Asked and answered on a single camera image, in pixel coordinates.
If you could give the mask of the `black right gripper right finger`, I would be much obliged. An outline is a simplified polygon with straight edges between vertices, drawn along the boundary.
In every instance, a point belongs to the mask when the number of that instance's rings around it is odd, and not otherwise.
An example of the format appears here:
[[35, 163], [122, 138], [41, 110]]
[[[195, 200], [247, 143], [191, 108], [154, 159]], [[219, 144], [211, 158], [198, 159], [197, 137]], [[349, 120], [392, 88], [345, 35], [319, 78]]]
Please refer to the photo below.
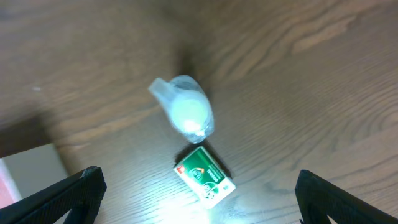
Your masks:
[[301, 224], [397, 224], [397, 218], [373, 207], [309, 170], [301, 170], [295, 195]]

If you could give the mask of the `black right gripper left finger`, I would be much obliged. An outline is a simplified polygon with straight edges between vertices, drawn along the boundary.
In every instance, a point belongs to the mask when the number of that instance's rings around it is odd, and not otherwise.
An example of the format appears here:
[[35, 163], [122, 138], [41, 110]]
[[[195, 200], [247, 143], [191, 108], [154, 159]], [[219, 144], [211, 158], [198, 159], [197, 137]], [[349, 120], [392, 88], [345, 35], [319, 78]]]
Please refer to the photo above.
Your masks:
[[1, 209], [1, 223], [92, 224], [106, 192], [101, 168], [90, 166], [19, 202]]

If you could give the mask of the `green Dettol soap box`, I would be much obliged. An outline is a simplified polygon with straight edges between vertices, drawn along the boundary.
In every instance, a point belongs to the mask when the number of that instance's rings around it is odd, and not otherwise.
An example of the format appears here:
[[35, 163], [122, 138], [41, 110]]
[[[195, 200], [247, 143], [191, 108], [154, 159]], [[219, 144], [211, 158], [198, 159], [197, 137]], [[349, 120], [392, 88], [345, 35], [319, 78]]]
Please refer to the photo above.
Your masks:
[[175, 165], [174, 171], [206, 209], [213, 208], [236, 189], [232, 179], [203, 146], [185, 156]]

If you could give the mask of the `clear pump bottle blue liquid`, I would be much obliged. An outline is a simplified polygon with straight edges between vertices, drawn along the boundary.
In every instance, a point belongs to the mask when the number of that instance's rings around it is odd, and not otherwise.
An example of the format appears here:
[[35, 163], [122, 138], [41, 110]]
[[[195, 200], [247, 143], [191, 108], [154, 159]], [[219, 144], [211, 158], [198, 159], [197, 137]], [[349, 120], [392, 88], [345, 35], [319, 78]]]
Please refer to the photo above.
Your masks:
[[179, 75], [168, 82], [156, 78], [149, 91], [165, 111], [170, 124], [187, 141], [197, 144], [213, 133], [214, 116], [210, 101], [192, 77]]

